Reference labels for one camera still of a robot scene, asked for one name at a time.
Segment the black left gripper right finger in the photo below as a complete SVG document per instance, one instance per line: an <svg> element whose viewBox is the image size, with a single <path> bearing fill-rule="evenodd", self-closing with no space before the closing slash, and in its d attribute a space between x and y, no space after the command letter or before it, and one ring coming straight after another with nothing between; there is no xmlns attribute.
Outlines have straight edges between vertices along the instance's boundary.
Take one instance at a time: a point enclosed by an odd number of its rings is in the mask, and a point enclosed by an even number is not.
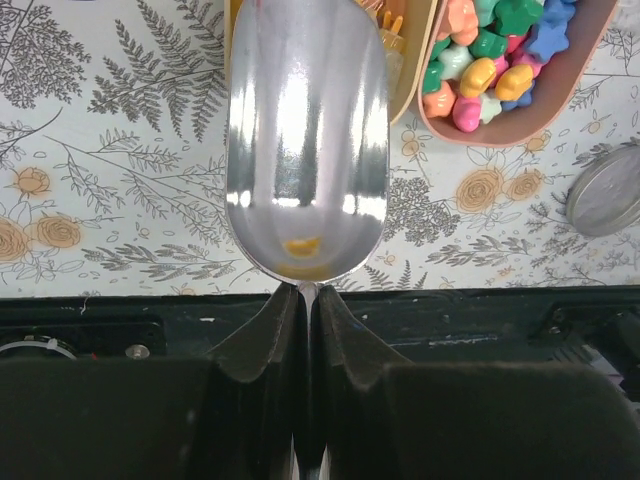
<svg viewBox="0 0 640 480"><path fill-rule="evenodd" d="M632 479L636 394L558 361L399 353L319 295L331 479Z"/></svg>

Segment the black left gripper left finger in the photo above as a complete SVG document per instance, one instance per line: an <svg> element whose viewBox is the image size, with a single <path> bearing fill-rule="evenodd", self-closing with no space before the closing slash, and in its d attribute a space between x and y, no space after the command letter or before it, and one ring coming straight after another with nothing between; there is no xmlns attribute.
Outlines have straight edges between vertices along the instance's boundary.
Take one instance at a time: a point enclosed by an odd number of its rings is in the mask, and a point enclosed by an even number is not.
<svg viewBox="0 0 640 480"><path fill-rule="evenodd" d="M5 479L288 475L298 295L1 304Z"/></svg>

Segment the silver metal scoop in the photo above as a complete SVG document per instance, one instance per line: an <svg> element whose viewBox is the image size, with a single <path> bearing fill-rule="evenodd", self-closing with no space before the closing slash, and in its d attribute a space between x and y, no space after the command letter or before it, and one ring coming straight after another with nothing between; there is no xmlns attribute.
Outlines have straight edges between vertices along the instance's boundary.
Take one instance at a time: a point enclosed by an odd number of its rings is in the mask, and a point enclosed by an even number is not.
<svg viewBox="0 0 640 480"><path fill-rule="evenodd" d="M362 266L387 213L389 115L379 30L353 1L246 1L230 58L226 209L253 264L291 285L298 474L323 477L320 288Z"/></svg>

